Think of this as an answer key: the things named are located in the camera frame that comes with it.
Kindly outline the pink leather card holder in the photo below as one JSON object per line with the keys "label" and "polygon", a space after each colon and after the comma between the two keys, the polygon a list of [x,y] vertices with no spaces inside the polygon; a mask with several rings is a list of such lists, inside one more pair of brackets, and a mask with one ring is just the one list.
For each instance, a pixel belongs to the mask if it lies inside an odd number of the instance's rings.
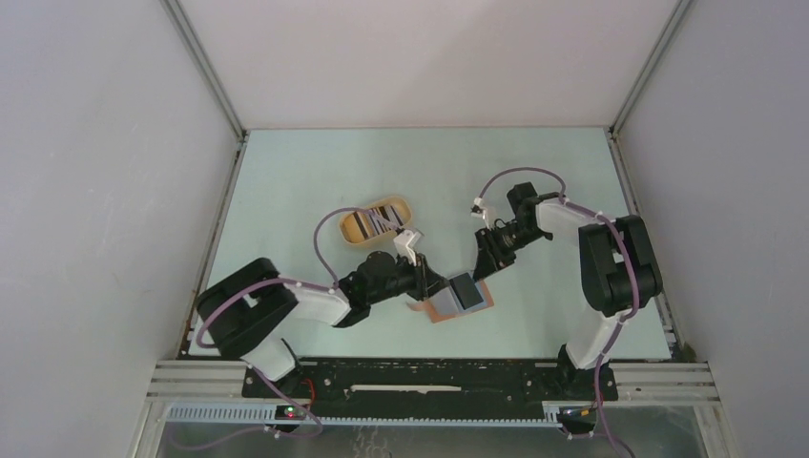
{"label": "pink leather card holder", "polygon": [[470,272],[459,274],[448,281],[448,287],[422,302],[411,302],[407,307],[422,312],[432,323],[461,318],[493,306],[493,298],[484,281],[476,281]]}

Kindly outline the black credit card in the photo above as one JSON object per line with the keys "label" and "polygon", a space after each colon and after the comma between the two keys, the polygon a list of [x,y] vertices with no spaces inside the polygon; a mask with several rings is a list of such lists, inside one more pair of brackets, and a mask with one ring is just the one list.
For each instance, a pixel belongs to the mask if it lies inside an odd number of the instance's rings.
{"label": "black credit card", "polygon": [[449,280],[449,284],[460,310],[467,311],[486,302],[477,283],[468,272],[453,277]]}

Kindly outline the beige oval card tray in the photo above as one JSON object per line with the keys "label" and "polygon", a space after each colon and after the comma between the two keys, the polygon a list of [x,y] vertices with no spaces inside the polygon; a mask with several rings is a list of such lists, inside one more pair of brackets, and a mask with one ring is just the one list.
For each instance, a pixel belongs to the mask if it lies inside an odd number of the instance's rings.
{"label": "beige oval card tray", "polygon": [[344,241],[352,247],[370,247],[391,240],[396,231],[393,225],[405,227],[413,219],[413,211],[405,198],[389,196],[378,199],[363,208],[363,212],[349,212],[339,220]]}

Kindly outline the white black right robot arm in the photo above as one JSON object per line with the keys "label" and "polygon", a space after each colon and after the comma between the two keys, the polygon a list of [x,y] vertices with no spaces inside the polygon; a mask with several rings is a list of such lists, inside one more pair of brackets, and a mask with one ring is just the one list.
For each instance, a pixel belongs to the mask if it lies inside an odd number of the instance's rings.
{"label": "white black right robot arm", "polygon": [[577,329],[561,347],[554,383],[566,398],[578,399],[593,385],[623,325],[662,292],[663,282],[643,219],[611,218],[557,192],[538,195],[529,182],[507,193],[513,219],[495,218],[483,197],[471,213],[483,220],[475,234],[472,271],[484,280],[512,266],[518,250],[540,239],[565,240],[579,251],[580,279],[588,304]]}

